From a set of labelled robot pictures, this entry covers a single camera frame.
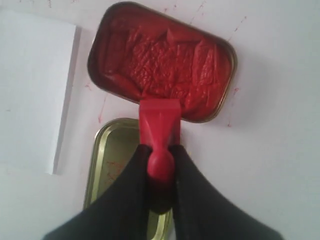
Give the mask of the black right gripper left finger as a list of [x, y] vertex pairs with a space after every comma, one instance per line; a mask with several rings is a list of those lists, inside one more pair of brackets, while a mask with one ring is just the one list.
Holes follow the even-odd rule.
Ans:
[[88, 208], [47, 233], [45, 240], [145, 240], [149, 206], [147, 163], [151, 149], [137, 146], [111, 186]]

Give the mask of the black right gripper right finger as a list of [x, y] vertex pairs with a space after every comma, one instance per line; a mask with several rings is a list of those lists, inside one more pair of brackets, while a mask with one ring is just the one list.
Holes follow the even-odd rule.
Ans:
[[196, 167], [182, 145], [175, 161], [173, 219], [178, 240], [281, 240], [282, 235], [225, 198]]

